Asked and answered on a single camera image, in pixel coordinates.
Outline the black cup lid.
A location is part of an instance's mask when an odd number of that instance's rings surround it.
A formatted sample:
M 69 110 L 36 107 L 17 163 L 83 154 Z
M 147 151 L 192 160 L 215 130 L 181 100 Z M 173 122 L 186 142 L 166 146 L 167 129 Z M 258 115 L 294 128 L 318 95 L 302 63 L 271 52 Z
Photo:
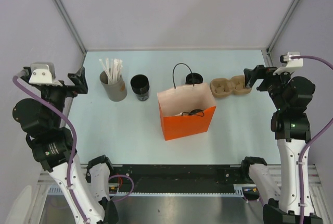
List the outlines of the black cup lid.
M 203 117 L 204 116 L 204 111 L 201 109 L 194 109 L 191 112 L 188 113 L 189 116 L 199 116 Z

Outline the orange paper bag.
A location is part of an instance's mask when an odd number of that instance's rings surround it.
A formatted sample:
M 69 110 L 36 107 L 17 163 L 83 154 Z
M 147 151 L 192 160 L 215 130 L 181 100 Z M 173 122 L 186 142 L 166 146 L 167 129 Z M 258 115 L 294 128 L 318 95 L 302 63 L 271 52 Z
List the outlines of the orange paper bag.
M 166 141 L 207 132 L 216 110 L 216 100 L 207 83 L 177 86 L 157 93 L 161 129 Z M 189 116 L 194 109 L 204 116 Z M 183 112 L 183 116 L 174 116 Z

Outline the black ribbed coffee cup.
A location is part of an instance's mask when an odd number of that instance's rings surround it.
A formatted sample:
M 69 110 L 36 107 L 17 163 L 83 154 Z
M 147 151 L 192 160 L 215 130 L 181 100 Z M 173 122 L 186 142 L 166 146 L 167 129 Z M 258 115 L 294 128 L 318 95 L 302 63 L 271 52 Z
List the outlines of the black ribbed coffee cup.
M 185 79 L 185 84 L 201 84 L 203 82 L 203 77 L 202 75 L 198 73 L 190 73 L 186 76 Z

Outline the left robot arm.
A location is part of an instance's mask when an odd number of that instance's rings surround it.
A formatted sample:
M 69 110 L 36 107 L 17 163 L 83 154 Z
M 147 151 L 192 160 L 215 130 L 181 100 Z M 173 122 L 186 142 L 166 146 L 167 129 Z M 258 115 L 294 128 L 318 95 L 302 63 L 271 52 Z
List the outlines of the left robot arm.
M 65 100 L 87 94 L 85 69 L 68 74 L 72 85 L 55 76 L 52 63 L 33 63 L 13 77 L 13 83 L 29 95 L 12 111 L 13 119 L 27 134 L 34 159 L 60 187 L 76 223 L 117 223 L 118 211 L 109 196 L 115 169 L 105 155 L 89 161 L 82 172 L 76 150 L 77 136 L 63 114 Z

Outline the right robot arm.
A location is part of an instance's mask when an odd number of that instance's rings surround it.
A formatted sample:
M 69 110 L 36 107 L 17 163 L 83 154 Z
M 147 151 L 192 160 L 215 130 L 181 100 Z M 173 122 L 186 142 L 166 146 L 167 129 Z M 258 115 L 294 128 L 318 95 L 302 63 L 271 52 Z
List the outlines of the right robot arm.
M 292 77 L 291 72 L 277 72 L 276 67 L 263 65 L 245 69 L 244 76 L 246 88 L 261 80 L 257 90 L 268 92 L 276 107 L 271 131 L 280 155 L 281 186 L 261 158 L 246 157 L 240 169 L 241 179 L 254 182 L 259 190 L 264 223 L 323 223 L 312 205 L 308 181 L 311 130 L 305 111 L 315 85 L 305 77 Z

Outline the black smooth coffee cup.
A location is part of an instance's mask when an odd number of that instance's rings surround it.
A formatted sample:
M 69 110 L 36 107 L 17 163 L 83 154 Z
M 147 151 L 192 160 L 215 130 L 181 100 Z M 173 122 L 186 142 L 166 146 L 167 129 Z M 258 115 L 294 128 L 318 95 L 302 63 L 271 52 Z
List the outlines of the black smooth coffee cup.
M 148 78 L 143 74 L 137 74 L 130 80 L 130 85 L 139 101 L 149 98 L 150 84 Z

